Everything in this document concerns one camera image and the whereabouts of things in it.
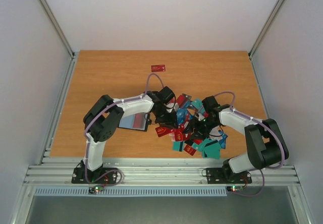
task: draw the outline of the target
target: metal frame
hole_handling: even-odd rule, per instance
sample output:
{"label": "metal frame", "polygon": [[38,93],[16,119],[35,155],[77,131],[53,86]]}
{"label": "metal frame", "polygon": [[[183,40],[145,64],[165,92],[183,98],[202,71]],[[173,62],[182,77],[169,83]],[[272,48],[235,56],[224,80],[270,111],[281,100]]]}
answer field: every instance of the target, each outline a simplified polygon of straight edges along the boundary
{"label": "metal frame", "polygon": [[78,52],[75,53],[75,55],[73,56],[73,58],[70,61],[70,64],[69,64],[67,71],[66,71],[66,75],[63,79],[62,86],[60,88],[60,92],[59,92],[59,95],[58,95],[58,98],[57,98],[57,101],[56,101],[56,104],[54,107],[54,111],[53,111],[53,114],[50,119],[50,125],[47,130],[46,138],[44,141],[43,151],[41,152],[41,156],[39,156],[39,158],[38,158],[39,164],[41,164],[42,158],[45,155],[49,156],[49,153],[51,150],[51,145],[53,143],[53,140],[54,140],[54,137],[56,134],[56,130],[58,127],[58,123],[59,123],[61,115],[62,115],[62,110],[63,110],[64,104],[65,104],[67,93],[70,88],[70,84],[72,81],[72,76],[73,76],[73,73],[75,70],[78,56],[79,56],[79,53]]}
{"label": "metal frame", "polygon": [[[275,19],[278,11],[282,7],[285,0],[278,0],[268,17],[263,29],[261,30],[255,44],[253,45],[249,56],[252,63],[252,56],[257,50],[263,37],[268,31],[270,25]],[[59,37],[65,45],[71,56],[71,62],[68,67],[66,76],[62,83],[60,95],[56,103],[51,124],[48,129],[46,141],[44,143],[44,151],[41,156],[39,165],[33,165],[28,168],[26,177],[23,182],[22,189],[19,194],[17,206],[14,211],[11,223],[25,223],[28,217],[34,195],[46,193],[46,195],[77,195],[81,193],[86,195],[86,188],[89,185],[73,185],[71,184],[71,175],[74,167],[81,158],[61,158],[50,157],[52,142],[57,130],[58,122],[65,103],[70,82],[74,73],[78,54],[74,54],[66,37],[64,36],[57,20],[55,19],[46,0],[39,0],[46,14],[55,27]],[[261,92],[255,68],[253,67],[255,78],[258,84],[259,93],[266,111],[267,107]],[[191,189],[197,191],[197,195],[202,195],[203,191],[210,189],[224,189],[226,184],[208,185],[207,179],[202,172],[207,167],[221,167],[222,160],[201,159],[201,158],[104,158],[103,164],[109,167],[119,168],[125,175],[124,179],[118,187],[122,190],[134,190],[141,187],[144,189],[155,187],[164,188],[164,190]],[[300,223],[313,223],[304,193],[299,183],[297,173],[294,166],[284,166],[278,170],[264,170],[266,186],[288,186],[291,196],[291,202],[296,212],[297,219]],[[253,183],[249,186],[261,186],[262,177],[259,171],[252,171]]]}
{"label": "metal frame", "polygon": [[253,46],[249,52],[250,59],[252,59],[253,55],[255,54],[256,50],[258,49],[258,47],[262,41],[262,39],[266,35],[267,31],[269,30],[270,26],[272,25],[274,19],[276,18],[279,10],[282,8],[285,1],[286,0],[277,0],[273,10],[271,11],[268,19],[266,20],[263,28],[261,29],[255,43],[253,44]]}
{"label": "metal frame", "polygon": [[62,40],[67,52],[69,53],[69,55],[71,56],[71,58],[74,56],[74,52],[69,44],[69,42],[67,41],[59,23],[57,22],[54,14],[52,13],[48,3],[46,0],[39,0],[40,4],[42,5],[43,9],[45,10],[45,13],[47,14],[49,20],[51,21],[52,25],[54,26],[54,29],[56,30],[57,34],[59,35],[60,39]]}

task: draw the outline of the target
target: ventilation grille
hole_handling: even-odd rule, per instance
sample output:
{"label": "ventilation grille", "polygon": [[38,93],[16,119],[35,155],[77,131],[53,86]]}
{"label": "ventilation grille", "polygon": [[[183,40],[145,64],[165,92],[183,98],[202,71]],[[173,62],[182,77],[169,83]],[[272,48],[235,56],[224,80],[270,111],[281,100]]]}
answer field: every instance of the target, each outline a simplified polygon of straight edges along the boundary
{"label": "ventilation grille", "polygon": [[88,187],[37,187],[36,196],[226,196],[225,187],[111,187],[89,194]]}

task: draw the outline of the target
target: metal mounting plate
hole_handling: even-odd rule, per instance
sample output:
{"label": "metal mounting plate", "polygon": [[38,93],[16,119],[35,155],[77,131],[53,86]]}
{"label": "metal mounting plate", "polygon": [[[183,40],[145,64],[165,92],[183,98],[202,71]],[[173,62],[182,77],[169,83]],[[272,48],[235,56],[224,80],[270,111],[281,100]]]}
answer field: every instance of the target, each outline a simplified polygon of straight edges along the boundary
{"label": "metal mounting plate", "polygon": [[245,180],[241,177],[243,176],[248,184],[252,183],[251,175],[247,176],[248,172],[242,172],[240,175],[232,177],[232,181],[228,182],[224,179],[223,170],[221,167],[210,167],[206,169],[206,178],[208,184],[245,184]]}

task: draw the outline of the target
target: red card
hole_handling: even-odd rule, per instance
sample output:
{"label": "red card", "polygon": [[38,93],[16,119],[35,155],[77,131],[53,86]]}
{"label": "red card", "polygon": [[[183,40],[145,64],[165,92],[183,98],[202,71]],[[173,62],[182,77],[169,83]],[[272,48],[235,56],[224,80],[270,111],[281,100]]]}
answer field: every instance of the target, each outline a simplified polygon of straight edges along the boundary
{"label": "red card", "polygon": [[181,142],[181,141],[183,141],[183,133],[182,133],[182,131],[181,131],[181,129],[175,129],[175,140],[177,141],[177,142]]}
{"label": "red card", "polygon": [[184,151],[187,152],[188,154],[190,154],[191,156],[194,155],[194,153],[196,152],[196,150],[192,147],[190,147],[189,145],[186,144],[186,146],[184,147]]}
{"label": "red card", "polygon": [[155,128],[155,130],[157,132],[158,137],[162,137],[164,135],[170,134],[173,131],[173,129],[166,128],[166,127],[157,127]]}
{"label": "red card", "polygon": [[152,72],[164,72],[166,71],[165,64],[162,65],[151,65]]}
{"label": "red card", "polygon": [[183,134],[183,141],[186,141],[186,140],[190,139],[190,137],[191,137],[191,133]]}
{"label": "red card", "polygon": [[194,139],[193,142],[195,142],[197,145],[200,145],[200,143],[202,142],[203,140],[201,139]]}
{"label": "red card", "polygon": [[176,103],[178,104],[179,107],[181,107],[186,101],[187,101],[187,98],[184,95],[180,95],[176,99]]}

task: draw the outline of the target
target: wire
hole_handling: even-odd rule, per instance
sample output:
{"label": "wire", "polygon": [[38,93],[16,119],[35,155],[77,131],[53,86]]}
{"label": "wire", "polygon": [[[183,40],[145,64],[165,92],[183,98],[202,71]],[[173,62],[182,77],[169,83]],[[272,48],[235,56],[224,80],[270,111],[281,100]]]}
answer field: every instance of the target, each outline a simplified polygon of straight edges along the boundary
{"label": "wire", "polygon": [[165,106],[167,109],[171,109],[173,110],[175,108],[175,105],[176,105],[176,95],[174,94],[174,104],[173,104],[173,107],[167,107]]}
{"label": "wire", "polygon": [[222,129],[222,127],[221,126],[219,126],[220,127],[220,129],[222,130],[222,134],[221,135],[211,135],[211,134],[209,134],[210,136],[212,136],[212,137],[221,137],[221,136],[223,136],[224,135],[224,130]]}
{"label": "wire", "polygon": [[148,119],[146,116],[148,115],[149,113],[145,113],[145,115],[143,116],[144,118],[145,118],[145,120],[146,120],[146,122],[149,122],[149,120],[151,120],[151,119]]}
{"label": "wire", "polygon": [[263,172],[261,170],[259,170],[259,171],[260,171],[261,176],[262,176],[262,187],[258,191],[258,193],[253,194],[253,195],[245,195],[245,194],[242,194],[242,193],[239,193],[239,192],[233,192],[233,191],[230,191],[229,193],[232,193],[232,194],[235,194],[235,195],[240,195],[240,196],[243,196],[243,197],[256,197],[256,196],[259,196],[263,192],[263,189],[264,189],[264,175],[263,175]]}
{"label": "wire", "polygon": [[244,114],[244,113],[242,113],[242,112],[239,112],[239,111],[237,111],[236,109],[234,109],[233,108],[233,104],[234,104],[234,101],[236,100],[236,95],[235,95],[235,93],[234,92],[232,92],[232,91],[223,91],[223,92],[221,92],[221,93],[218,93],[218,94],[216,94],[216,95],[214,95],[214,97],[216,97],[216,96],[218,96],[218,95],[221,95],[221,94],[231,94],[231,95],[233,95],[233,98],[232,98],[232,101],[231,101],[231,104],[230,104],[230,110],[234,113],[234,114],[236,114],[236,115],[238,115],[238,116],[241,116],[241,117],[243,117],[243,118],[245,118],[245,119],[247,119],[247,120],[249,120],[249,121],[253,121],[253,122],[255,122],[255,123],[257,123],[257,124],[259,124],[260,126],[262,126],[263,128],[265,128],[272,136],[273,136],[273,138],[276,140],[276,142],[277,142],[277,144],[278,144],[278,146],[279,146],[279,149],[280,149],[280,151],[281,151],[281,157],[282,157],[282,159],[281,159],[281,162],[280,162],[280,164],[278,165],[278,166],[275,166],[275,167],[267,167],[268,169],[272,169],[272,170],[275,170],[275,169],[279,169],[281,166],[283,166],[284,165],[284,163],[285,163],[285,152],[284,152],[284,148],[283,148],[283,145],[282,145],[282,143],[280,142],[280,140],[279,140],[279,138],[277,137],[277,135],[269,128],[269,127],[267,127],[264,123],[262,123],[262,122],[260,122],[260,121],[258,121],[258,120],[256,120],[255,118],[253,118],[253,117],[251,117],[251,116],[248,116],[248,115],[246,115],[246,114]]}
{"label": "wire", "polygon": [[[148,92],[148,87],[149,87],[149,80],[150,80],[150,77],[152,75],[155,75],[160,83],[161,83],[161,86],[164,87],[164,84],[163,84],[163,81],[162,79],[155,73],[151,73],[148,75],[148,78],[147,78],[147,82],[146,82],[146,88],[145,88],[145,92],[143,93],[143,95],[139,95],[139,96],[135,96],[135,97],[132,97],[132,98],[128,98],[128,99],[125,99],[123,102],[122,100],[120,101],[117,101],[117,102],[114,102],[110,105],[108,105],[106,108],[104,108],[102,111],[100,111],[99,114],[97,114],[93,120],[89,123],[89,125],[85,128],[85,131],[83,133],[84,137],[86,138],[86,150],[85,150],[85,180],[86,182],[88,182],[89,184],[92,184],[92,182],[89,181],[88,179],[88,176],[87,176],[87,170],[88,170],[88,156],[89,156],[89,149],[90,149],[90,142],[91,142],[91,139],[87,136],[87,133],[89,131],[89,129],[91,128],[91,126],[93,125],[93,123],[100,117],[103,115],[103,113],[107,112],[108,109],[110,109],[111,107],[119,104],[119,103],[127,103],[127,102],[131,102],[131,101],[134,101],[134,100],[139,100],[139,99],[142,99],[143,97],[146,96],[147,92]],[[107,175],[108,173],[111,173],[111,172],[117,172],[120,174],[120,179],[115,183],[115,184],[112,184],[112,185],[109,185],[109,186],[114,186],[114,185],[117,185],[121,182],[122,178],[123,178],[123,175],[122,175],[122,172],[120,170],[111,170],[111,171],[107,171],[105,172],[103,175],[101,175],[99,178],[97,178],[96,180],[94,180],[94,182],[98,181],[99,179],[103,178],[105,175]]]}
{"label": "wire", "polygon": [[247,186],[248,186],[248,181],[247,181],[247,179],[246,179],[243,175],[241,175],[240,177],[241,177],[241,178],[244,180],[244,182],[245,182],[245,185],[244,185],[243,189],[246,189],[246,188],[247,188]]}
{"label": "wire", "polygon": [[202,169],[202,171],[201,171],[201,175],[203,176],[203,177],[207,177],[207,175],[203,175],[203,171],[206,171],[206,169]]}

